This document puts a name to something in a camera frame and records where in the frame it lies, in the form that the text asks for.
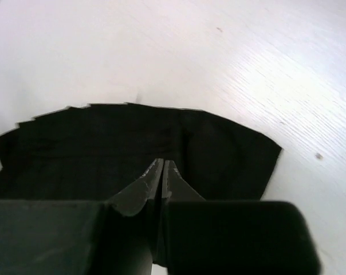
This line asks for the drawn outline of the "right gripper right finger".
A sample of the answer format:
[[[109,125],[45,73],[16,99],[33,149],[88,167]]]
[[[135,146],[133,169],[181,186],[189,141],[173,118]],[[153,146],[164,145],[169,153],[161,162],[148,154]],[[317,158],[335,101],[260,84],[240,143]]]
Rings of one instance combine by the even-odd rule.
[[[179,202],[205,201],[205,199],[182,178],[173,160],[166,160],[164,162],[162,199],[165,201]]]

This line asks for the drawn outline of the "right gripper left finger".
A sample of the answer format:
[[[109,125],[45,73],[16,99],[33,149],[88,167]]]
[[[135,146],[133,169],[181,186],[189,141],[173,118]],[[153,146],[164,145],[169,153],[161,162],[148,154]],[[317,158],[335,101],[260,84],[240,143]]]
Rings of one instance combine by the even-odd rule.
[[[105,201],[123,217],[138,215],[150,200],[155,200],[164,167],[163,159],[155,159],[143,174],[126,188]]]

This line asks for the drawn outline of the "black pleated skirt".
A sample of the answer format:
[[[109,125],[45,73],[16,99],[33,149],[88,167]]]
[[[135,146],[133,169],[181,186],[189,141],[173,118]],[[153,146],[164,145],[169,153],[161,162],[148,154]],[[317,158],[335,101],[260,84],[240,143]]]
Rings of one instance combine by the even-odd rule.
[[[0,274],[254,272],[267,262],[250,221],[282,149],[205,111],[92,104],[24,121],[0,135]],[[105,201],[155,159],[173,160],[205,201],[155,200],[134,217]]]

